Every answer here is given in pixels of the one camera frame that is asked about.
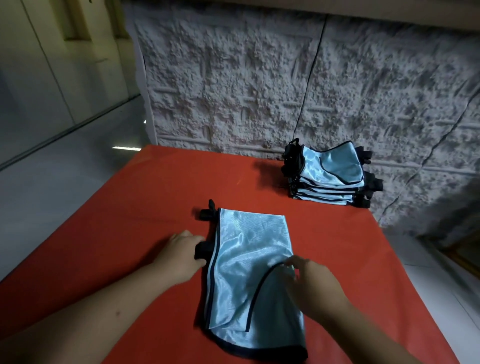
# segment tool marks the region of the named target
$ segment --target beige countertop edge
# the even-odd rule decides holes
[[[214,1],[480,31],[480,1],[478,4],[454,2],[454,0]]]

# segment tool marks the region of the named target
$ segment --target red surface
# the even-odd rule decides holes
[[[458,363],[370,211],[293,200],[281,162],[159,146],[143,149],[0,283],[0,337],[114,282],[159,240],[189,229],[205,235],[196,209],[217,207],[287,218],[293,251],[327,265],[350,300],[423,362]],[[106,363],[240,363],[193,321],[201,280],[160,296]],[[309,363],[349,363],[306,319]]]

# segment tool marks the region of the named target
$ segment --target forearm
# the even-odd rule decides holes
[[[354,364],[421,364],[351,304],[323,325]]]
[[[168,272],[145,266],[7,339],[2,347],[17,346],[14,356],[32,363],[100,363],[170,286]]]

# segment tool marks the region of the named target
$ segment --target folded garment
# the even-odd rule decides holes
[[[373,192],[383,190],[383,181],[363,170],[372,152],[344,142],[326,151],[299,145],[294,139],[285,147],[282,172],[288,177],[293,198],[369,208]]]
[[[217,224],[214,242],[195,250],[208,261],[204,329],[233,355],[305,360],[303,315],[276,272],[294,275],[283,265],[293,255],[285,217],[209,207],[200,219]]]

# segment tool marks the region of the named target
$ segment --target textured wall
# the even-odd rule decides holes
[[[293,136],[351,139],[385,180],[384,227],[425,232],[476,198],[479,35],[239,6],[128,15],[160,144],[279,158]]]

